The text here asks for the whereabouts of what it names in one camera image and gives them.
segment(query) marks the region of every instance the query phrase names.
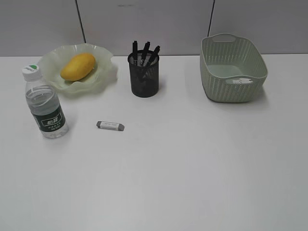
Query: basket handle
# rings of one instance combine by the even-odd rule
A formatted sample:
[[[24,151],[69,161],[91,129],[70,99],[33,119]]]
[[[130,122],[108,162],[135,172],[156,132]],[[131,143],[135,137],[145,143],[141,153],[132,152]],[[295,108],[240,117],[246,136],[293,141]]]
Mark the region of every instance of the basket handle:
[[[211,36],[211,39],[213,42],[235,42],[238,37],[229,33],[221,33]]]

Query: wavy glass bowl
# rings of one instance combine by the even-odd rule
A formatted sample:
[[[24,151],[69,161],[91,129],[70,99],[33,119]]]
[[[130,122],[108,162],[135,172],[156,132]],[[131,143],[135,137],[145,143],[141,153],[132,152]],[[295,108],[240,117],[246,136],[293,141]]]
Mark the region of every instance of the wavy glass bowl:
[[[95,67],[83,79],[79,81],[66,81],[60,76],[62,68],[71,60],[73,56],[79,53],[88,52],[95,57]],[[108,79],[108,74],[113,68],[111,57],[113,55],[105,48],[91,45],[79,44],[70,46],[61,46],[45,54],[38,65],[42,70],[45,79],[55,87],[56,91],[65,93],[78,93],[89,91],[102,81]]]

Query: gray wall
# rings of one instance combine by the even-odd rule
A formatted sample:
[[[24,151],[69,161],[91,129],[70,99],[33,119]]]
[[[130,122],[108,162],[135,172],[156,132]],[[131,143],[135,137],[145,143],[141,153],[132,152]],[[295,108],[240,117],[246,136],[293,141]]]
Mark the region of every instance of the gray wall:
[[[83,42],[73,0],[1,0],[0,56],[41,56]]]
[[[115,55],[150,41],[161,54],[199,54],[213,0],[77,0],[85,38]],[[216,0],[210,35],[229,32],[262,53],[308,52],[308,1]],[[2,0],[0,56],[39,56],[84,42],[74,0]]]
[[[261,53],[308,52],[308,0],[216,0],[210,35],[250,39]]]

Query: black pen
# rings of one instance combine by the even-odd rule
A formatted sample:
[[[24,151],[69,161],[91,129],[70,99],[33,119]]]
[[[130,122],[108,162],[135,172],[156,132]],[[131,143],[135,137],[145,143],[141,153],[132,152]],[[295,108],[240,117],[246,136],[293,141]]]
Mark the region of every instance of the black pen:
[[[133,42],[133,59],[134,59],[134,65],[137,65],[137,60],[138,60],[138,44],[137,44],[137,41]]]
[[[155,48],[155,50],[153,51],[151,57],[149,58],[149,61],[146,63],[145,66],[151,65],[151,63],[152,63],[152,62],[155,60],[155,58],[157,57],[159,51],[160,51],[160,46],[157,46],[157,47]]]
[[[151,57],[149,58],[149,61],[146,63],[144,70],[143,70],[143,71],[141,72],[141,74],[139,75],[139,81],[140,81],[140,82],[143,82],[143,81],[144,81],[144,80],[143,80],[143,76],[145,75],[145,73],[146,73],[146,71],[147,71],[147,68],[146,68],[146,67],[148,67],[148,66],[151,65],[151,63],[152,63],[152,62],[155,60],[155,58],[158,56],[159,51],[160,51],[160,46],[157,46],[157,47],[155,48],[155,50],[153,51]]]
[[[146,58],[146,55],[148,54],[149,47],[150,47],[150,42],[146,42],[144,45],[143,51],[142,51],[142,55],[141,55],[141,66],[143,66],[145,62],[145,58]]]

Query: gray eraser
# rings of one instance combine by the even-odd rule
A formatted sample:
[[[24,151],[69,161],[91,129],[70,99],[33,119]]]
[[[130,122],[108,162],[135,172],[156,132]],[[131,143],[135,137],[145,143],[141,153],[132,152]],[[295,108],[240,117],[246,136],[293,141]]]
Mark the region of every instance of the gray eraser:
[[[113,122],[97,121],[96,126],[101,129],[124,131],[123,124],[118,124]]]

